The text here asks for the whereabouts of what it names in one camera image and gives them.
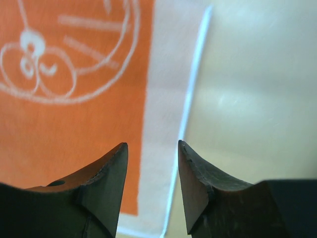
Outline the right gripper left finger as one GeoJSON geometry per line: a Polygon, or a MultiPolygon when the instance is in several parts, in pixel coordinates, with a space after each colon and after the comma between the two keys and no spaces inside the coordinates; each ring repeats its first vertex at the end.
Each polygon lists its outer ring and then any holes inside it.
{"type": "Polygon", "coordinates": [[[128,165],[120,143],[98,160],[47,186],[0,185],[3,238],[113,238],[128,165]]]}

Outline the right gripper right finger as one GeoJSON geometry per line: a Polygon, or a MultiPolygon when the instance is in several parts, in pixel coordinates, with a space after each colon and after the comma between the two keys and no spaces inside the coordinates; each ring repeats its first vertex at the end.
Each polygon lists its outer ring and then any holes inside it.
{"type": "Polygon", "coordinates": [[[285,238],[267,182],[237,179],[178,142],[178,171],[187,233],[193,238],[285,238]]]}

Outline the orange Doraemon towel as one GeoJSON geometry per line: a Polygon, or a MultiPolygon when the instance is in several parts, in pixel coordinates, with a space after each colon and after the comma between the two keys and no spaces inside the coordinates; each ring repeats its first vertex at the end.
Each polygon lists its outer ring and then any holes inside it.
{"type": "Polygon", "coordinates": [[[164,237],[211,14],[192,0],[1,1],[0,184],[47,186],[127,143],[116,235],[164,237]]]}

